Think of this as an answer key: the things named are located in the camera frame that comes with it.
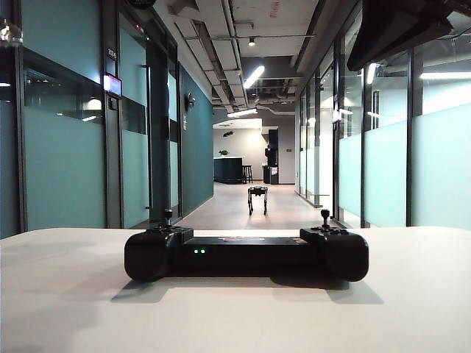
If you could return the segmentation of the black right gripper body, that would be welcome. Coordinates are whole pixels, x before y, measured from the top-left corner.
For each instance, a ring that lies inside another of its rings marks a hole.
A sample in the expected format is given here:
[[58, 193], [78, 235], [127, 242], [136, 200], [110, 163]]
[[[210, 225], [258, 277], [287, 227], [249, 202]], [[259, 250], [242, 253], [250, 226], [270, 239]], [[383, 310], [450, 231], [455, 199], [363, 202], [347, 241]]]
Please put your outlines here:
[[363, 1], [362, 22], [347, 61], [351, 71], [449, 34], [447, 17], [470, 16], [469, 1]]

